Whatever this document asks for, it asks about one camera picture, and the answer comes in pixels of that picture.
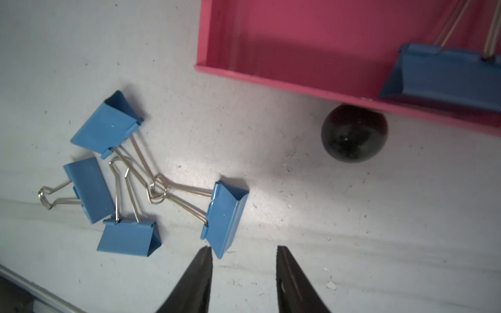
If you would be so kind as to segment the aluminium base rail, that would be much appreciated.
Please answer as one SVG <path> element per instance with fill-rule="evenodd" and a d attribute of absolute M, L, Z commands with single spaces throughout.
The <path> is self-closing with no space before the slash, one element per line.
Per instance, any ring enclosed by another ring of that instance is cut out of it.
<path fill-rule="evenodd" d="M 1 265 L 1 312 L 84 312 Z"/>

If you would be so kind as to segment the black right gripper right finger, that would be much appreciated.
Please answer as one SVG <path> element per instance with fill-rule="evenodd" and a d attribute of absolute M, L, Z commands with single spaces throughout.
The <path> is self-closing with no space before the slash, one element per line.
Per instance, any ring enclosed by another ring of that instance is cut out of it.
<path fill-rule="evenodd" d="M 330 312 L 286 246 L 277 247 L 279 312 Z"/>

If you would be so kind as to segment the pink bottom drawer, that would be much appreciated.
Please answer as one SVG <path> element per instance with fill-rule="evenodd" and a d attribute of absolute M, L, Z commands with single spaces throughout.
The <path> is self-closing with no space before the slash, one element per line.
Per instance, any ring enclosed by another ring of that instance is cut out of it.
<path fill-rule="evenodd" d="M 378 154 L 387 113 L 500 135 L 500 112 L 379 93 L 405 44 L 432 45 L 461 1 L 202 1 L 196 70 L 339 103 L 322 144 L 342 162 Z M 447 50 L 481 52 L 499 1 L 469 1 Z"/>

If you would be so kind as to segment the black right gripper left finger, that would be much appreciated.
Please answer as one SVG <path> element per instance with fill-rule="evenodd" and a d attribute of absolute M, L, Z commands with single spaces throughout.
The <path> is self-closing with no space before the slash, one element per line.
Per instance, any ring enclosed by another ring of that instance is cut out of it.
<path fill-rule="evenodd" d="M 157 312 L 208 312 L 212 276 L 212 249 L 205 246 L 197 252 Z"/>

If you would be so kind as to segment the blue binder clip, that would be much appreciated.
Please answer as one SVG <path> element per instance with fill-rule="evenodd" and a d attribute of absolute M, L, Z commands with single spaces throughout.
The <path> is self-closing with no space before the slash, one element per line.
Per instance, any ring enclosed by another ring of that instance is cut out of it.
<path fill-rule="evenodd" d="M 381 99 L 411 100 L 423 106 L 446 104 L 456 108 L 500 112 L 500 4 L 492 19 L 483 50 L 447 50 L 469 1 L 461 1 L 434 44 L 409 43 L 379 93 Z"/>
<path fill-rule="evenodd" d="M 81 206 L 89 222 L 95 224 L 115 212 L 115 205 L 108 190 L 96 157 L 65 164 L 67 180 L 57 187 L 43 186 L 39 190 L 40 203 L 51 210 L 56 205 Z M 73 184 L 74 198 L 58 198 L 50 202 L 47 195 Z"/>
<path fill-rule="evenodd" d="M 70 143 L 100 154 L 101 159 L 106 159 L 113 152 L 125 162 L 134 176 L 141 182 L 147 192 L 147 197 L 152 204 L 160 204 L 166 198 L 167 188 L 156 182 L 149 164 L 141 152 L 134 133 L 144 122 L 127 102 L 124 94 L 117 90 L 112 96 L 94 111 L 94 113 L 81 126 L 70 139 Z M 131 161 L 119 151 L 119 146 L 129 139 L 138 155 L 142 168 L 148 176 L 144 179 Z"/>
<path fill-rule="evenodd" d="M 124 160 L 116 157 L 108 164 L 116 178 L 115 214 L 113 218 L 103 220 L 104 232 L 97 246 L 99 252 L 126 254 L 132 256 L 151 256 L 162 242 L 154 220 L 144 220 L 138 212 L 136 193 L 131 182 L 131 169 L 128 167 L 124 174 L 118 170 L 117 162 Z M 133 219 L 121 216 L 123 207 L 123 193 L 121 182 L 124 181 L 134 214 Z"/>
<path fill-rule="evenodd" d="M 184 208 L 203 223 L 200 238 L 210 244 L 218 259 L 222 259 L 236 236 L 249 191 L 228 185 L 223 181 L 215 182 L 214 188 L 211 190 L 180 185 L 168 181 L 160 173 L 155 176 L 152 185 L 162 186 L 166 191 L 166 198 Z M 209 198 L 207 210 L 202 211 L 191 203 L 169 193 L 171 189 Z"/>

